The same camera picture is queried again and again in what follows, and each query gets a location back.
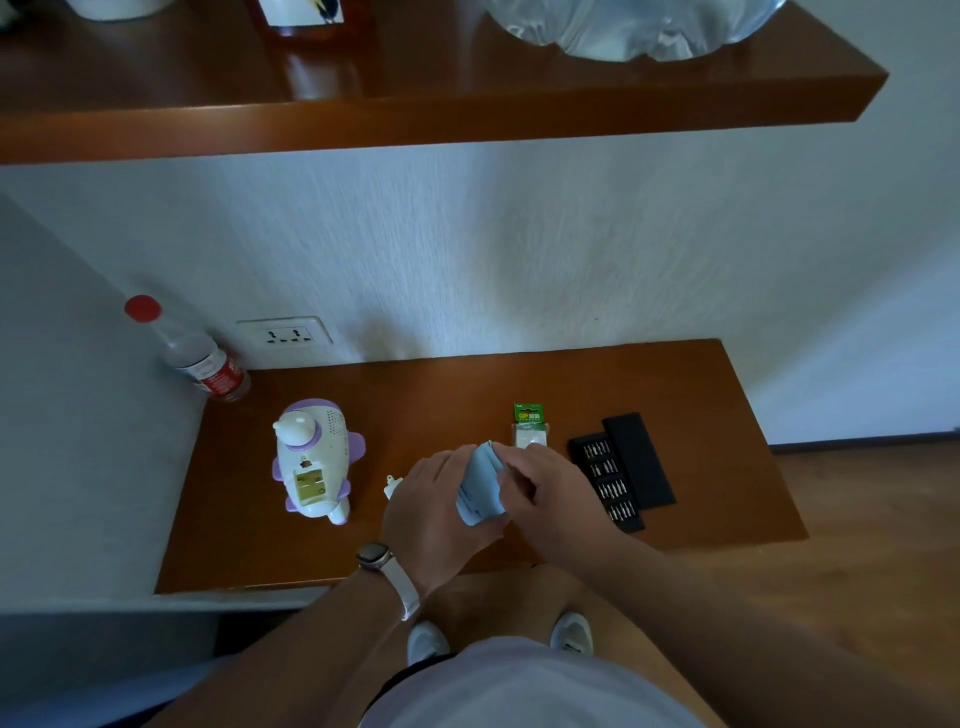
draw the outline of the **baseboard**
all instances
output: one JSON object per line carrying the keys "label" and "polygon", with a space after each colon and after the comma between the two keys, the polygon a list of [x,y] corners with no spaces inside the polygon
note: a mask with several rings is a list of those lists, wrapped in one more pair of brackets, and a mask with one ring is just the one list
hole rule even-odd
{"label": "baseboard", "polygon": [[890,448],[897,445],[920,445],[960,440],[960,429],[949,432],[922,432],[918,435],[888,435],[885,437],[854,437],[850,440],[817,440],[812,443],[788,443],[771,445],[775,455],[791,455],[797,452],[825,452],[833,449]]}

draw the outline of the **smartwatch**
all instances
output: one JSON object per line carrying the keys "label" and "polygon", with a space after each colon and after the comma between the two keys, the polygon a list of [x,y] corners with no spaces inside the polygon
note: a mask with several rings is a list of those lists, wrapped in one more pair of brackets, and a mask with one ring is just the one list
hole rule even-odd
{"label": "smartwatch", "polygon": [[386,545],[377,542],[363,544],[357,551],[357,563],[363,570],[379,571],[387,577],[387,581],[394,586],[400,601],[403,602],[403,621],[412,617],[420,608],[420,595],[417,593],[417,587],[410,581],[407,572],[403,570],[393,552]]}

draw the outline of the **left hand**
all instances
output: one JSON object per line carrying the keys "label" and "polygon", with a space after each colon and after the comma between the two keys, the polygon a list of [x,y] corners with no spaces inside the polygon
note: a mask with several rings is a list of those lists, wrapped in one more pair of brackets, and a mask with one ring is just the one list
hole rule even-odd
{"label": "left hand", "polygon": [[503,536],[507,514],[468,526],[457,511],[457,489],[475,445],[438,452],[418,462],[394,491],[380,540],[417,587],[421,599],[448,582]]}

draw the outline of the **hand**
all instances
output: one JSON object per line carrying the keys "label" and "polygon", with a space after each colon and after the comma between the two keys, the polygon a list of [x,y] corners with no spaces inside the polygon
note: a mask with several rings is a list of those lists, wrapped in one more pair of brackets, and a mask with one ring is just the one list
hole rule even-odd
{"label": "hand", "polygon": [[580,469],[550,448],[493,443],[508,467],[497,476],[500,503],[543,558],[580,576],[623,536]]}
{"label": "hand", "polygon": [[423,458],[403,478],[383,516],[380,540],[390,547],[426,599],[458,573],[473,554],[503,536],[504,514],[468,526],[457,511],[457,489],[475,445]]}

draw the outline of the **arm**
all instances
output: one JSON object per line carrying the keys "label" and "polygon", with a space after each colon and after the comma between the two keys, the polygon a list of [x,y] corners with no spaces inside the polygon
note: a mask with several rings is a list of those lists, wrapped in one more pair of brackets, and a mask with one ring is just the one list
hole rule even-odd
{"label": "arm", "polygon": [[[383,518],[390,547],[421,601],[498,539],[508,517],[473,528],[456,508],[473,446],[423,459]],[[158,714],[151,728],[324,725],[340,693],[399,624],[400,598],[381,574],[358,571]]]}
{"label": "arm", "polygon": [[731,727],[947,726],[945,710],[620,532],[553,450],[496,446],[501,501],[543,556],[642,629]]}

